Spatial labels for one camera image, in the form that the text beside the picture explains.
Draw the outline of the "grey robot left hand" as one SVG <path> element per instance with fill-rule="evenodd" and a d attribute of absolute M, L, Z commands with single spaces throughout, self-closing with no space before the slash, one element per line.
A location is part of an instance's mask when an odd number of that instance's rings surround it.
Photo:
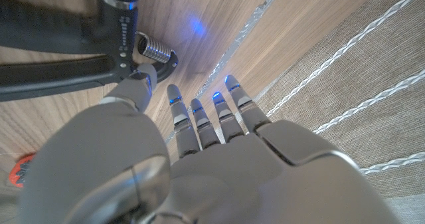
<path fill-rule="evenodd" d="M 287 120 L 270 121 L 237 79 L 225 84 L 242 114 L 167 94 L 179 159 L 171 162 L 145 115 L 157 76 L 142 64 L 100 103 L 73 117 L 35 154 L 20 223 L 398 223 L 357 164 Z"/>

